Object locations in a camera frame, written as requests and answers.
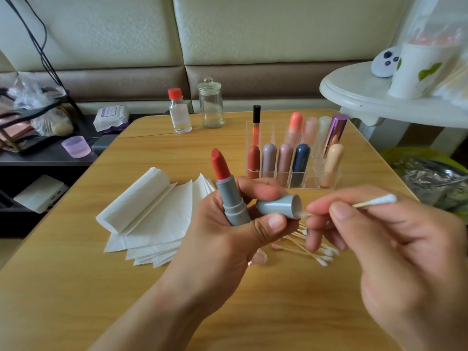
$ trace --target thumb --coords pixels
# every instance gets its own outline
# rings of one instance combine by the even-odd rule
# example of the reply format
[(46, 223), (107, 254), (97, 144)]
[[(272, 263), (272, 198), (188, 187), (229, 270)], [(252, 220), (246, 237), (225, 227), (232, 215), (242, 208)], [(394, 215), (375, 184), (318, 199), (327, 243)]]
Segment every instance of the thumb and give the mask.
[(330, 217), (356, 254), (362, 270), (376, 285), (388, 291), (404, 290), (408, 282), (417, 278), (411, 266), (392, 247), (388, 233), (377, 221), (340, 201), (330, 206)]
[(276, 240), (276, 237), (286, 229), (286, 217), (274, 213), (252, 220), (249, 224), (233, 227), (242, 248), (254, 251)]

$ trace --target black cap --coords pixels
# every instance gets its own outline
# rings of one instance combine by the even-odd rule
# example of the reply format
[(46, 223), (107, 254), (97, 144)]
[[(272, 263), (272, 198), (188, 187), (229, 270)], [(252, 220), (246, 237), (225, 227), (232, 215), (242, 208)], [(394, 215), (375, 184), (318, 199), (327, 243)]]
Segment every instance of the black cap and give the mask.
[(260, 105), (254, 105), (254, 123), (260, 123)]

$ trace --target gray lipstick cap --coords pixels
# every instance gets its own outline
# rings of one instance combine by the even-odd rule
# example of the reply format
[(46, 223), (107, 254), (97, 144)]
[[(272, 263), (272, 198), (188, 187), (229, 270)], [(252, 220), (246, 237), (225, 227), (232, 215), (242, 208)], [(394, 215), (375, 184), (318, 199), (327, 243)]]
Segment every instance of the gray lipstick cap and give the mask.
[(257, 201), (256, 206), (263, 215), (281, 213), (290, 219), (301, 218), (302, 201), (298, 195), (285, 195), (275, 201)]

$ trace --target metallic purple lipstick case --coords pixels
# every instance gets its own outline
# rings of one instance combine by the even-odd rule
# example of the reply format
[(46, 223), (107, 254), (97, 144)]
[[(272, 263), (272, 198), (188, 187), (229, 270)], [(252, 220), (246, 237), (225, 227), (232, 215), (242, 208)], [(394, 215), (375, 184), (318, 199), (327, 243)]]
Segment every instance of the metallic purple lipstick case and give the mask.
[(340, 141), (341, 135), (343, 134), (346, 122), (348, 122), (348, 116), (342, 113), (337, 113), (331, 120), (330, 127), (328, 128), (327, 136), (322, 147), (322, 155), (325, 158), (328, 153), (328, 149)]

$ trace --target hand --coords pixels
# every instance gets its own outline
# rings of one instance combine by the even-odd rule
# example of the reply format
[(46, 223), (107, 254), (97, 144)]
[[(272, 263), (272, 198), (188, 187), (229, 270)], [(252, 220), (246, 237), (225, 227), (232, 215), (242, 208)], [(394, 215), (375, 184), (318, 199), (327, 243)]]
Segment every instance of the hand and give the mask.
[(346, 188), (310, 203), (307, 248), (324, 235), (354, 251), (367, 311), (405, 350), (468, 350), (465, 224), (395, 192), (395, 204), (351, 207), (388, 193)]
[[(278, 181), (239, 177), (246, 204), (252, 199), (272, 201), (286, 194)], [(182, 245), (158, 284), (170, 286), (175, 298), (196, 305), (203, 317), (218, 310), (237, 289), (257, 249), (294, 232), (299, 223), (282, 214), (264, 217), (249, 208), (249, 224), (231, 226), (224, 215), (219, 191), (198, 205)]]

